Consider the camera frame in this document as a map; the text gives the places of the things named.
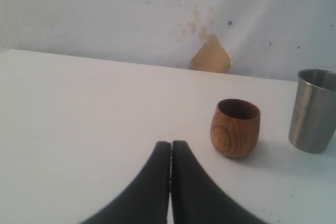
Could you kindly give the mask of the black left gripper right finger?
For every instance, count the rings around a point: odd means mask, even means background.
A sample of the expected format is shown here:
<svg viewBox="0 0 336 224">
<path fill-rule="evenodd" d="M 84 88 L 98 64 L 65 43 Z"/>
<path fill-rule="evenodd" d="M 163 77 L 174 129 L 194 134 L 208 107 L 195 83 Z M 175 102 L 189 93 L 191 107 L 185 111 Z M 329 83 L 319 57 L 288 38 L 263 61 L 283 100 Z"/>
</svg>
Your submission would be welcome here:
<svg viewBox="0 0 336 224">
<path fill-rule="evenodd" d="M 173 141 L 171 198 L 174 223 L 265 223 L 224 193 L 185 141 Z"/>
</svg>

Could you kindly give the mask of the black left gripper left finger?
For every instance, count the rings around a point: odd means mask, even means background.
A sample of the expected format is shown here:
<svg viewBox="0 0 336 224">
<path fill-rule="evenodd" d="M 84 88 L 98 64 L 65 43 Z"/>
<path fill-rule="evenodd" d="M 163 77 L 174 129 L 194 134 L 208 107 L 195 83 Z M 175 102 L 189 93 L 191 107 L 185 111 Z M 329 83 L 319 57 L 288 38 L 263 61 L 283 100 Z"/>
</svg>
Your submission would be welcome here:
<svg viewBox="0 0 336 224">
<path fill-rule="evenodd" d="M 171 143 L 157 142 L 127 188 L 84 223 L 167 223 Z"/>
</svg>

